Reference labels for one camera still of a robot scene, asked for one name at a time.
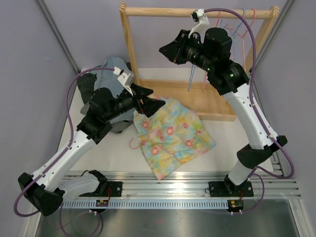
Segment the grey skirt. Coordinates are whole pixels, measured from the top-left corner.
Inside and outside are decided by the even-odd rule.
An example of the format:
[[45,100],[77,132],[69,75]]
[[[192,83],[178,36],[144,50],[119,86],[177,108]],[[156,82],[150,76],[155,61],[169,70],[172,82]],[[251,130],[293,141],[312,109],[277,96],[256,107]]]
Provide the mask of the grey skirt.
[[134,110],[129,110],[118,117],[112,119],[110,124],[112,126],[111,132],[115,134],[122,133],[125,129],[133,124]]

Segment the light blue denim skirt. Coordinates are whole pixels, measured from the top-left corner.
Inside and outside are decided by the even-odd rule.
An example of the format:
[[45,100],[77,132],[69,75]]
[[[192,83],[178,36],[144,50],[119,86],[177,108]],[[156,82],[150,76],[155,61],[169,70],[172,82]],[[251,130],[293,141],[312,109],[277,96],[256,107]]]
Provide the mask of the light blue denim skirt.
[[[119,57],[108,57],[104,60],[103,67],[128,70],[128,67],[125,61]],[[124,87],[117,80],[118,75],[115,75],[112,71],[109,70],[98,70],[97,79],[94,84],[94,90],[99,88],[108,88],[113,97],[116,98],[123,91]],[[122,129],[127,128],[133,123],[133,112],[127,112],[127,115],[120,115],[117,118],[111,120],[111,125],[113,127],[122,127]]]

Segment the floral pastel skirt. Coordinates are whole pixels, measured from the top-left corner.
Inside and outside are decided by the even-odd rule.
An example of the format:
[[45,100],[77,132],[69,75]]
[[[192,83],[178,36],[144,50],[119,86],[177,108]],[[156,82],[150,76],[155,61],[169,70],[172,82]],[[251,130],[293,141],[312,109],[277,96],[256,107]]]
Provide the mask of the floral pastel skirt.
[[210,151],[215,140],[205,130],[196,112],[180,101],[153,96],[165,101],[150,118],[134,112],[139,148],[158,180],[185,163]]

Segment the dark dotted skirt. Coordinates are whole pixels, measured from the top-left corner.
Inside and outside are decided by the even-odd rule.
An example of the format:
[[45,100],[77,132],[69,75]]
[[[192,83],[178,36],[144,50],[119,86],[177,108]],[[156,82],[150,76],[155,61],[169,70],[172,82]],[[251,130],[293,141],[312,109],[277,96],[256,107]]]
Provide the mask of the dark dotted skirt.
[[96,70],[84,74],[77,80],[77,87],[84,104],[88,103],[94,91],[99,88],[108,88],[116,97],[124,87],[118,82],[118,76],[109,70]]

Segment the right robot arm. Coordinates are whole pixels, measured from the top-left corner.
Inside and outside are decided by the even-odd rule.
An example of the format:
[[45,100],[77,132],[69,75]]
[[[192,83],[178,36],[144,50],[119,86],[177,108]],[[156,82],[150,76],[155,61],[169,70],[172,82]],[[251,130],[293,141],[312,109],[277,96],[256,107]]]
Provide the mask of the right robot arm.
[[206,30],[204,40],[198,33],[181,30],[178,36],[159,52],[170,62],[187,62],[207,73],[207,80],[233,108],[248,138],[248,144],[237,152],[237,163],[224,179],[224,190],[235,196],[254,168],[287,143],[262,117],[255,99],[250,97],[250,82],[243,67],[230,59],[232,39],[221,28]]

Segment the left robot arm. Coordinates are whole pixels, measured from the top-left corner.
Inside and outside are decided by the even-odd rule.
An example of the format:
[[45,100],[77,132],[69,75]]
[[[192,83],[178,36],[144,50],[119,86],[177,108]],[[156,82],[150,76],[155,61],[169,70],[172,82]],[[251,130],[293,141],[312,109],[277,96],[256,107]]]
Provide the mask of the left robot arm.
[[53,214],[69,199],[108,195],[108,179],[99,171],[91,170],[70,181],[65,174],[98,145],[112,130],[111,120],[136,110],[150,118],[165,101],[151,98],[153,90],[132,84],[131,91],[124,89],[114,97],[108,88],[94,91],[86,116],[77,127],[71,127],[71,136],[47,163],[32,174],[22,173],[18,178],[21,197],[25,197],[43,216]]

